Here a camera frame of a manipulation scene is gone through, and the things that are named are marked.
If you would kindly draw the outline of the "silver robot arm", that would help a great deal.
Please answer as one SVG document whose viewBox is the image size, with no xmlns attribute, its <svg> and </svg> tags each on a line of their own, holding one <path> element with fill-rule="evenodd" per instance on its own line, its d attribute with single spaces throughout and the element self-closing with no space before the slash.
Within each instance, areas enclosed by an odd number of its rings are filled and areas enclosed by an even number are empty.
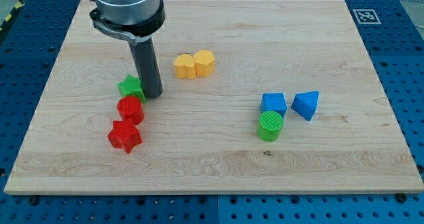
<svg viewBox="0 0 424 224">
<path fill-rule="evenodd" d="M 89 14 L 101 33 L 136 46 L 151 39 L 165 21 L 163 0 L 92 0 Z"/>
</svg>

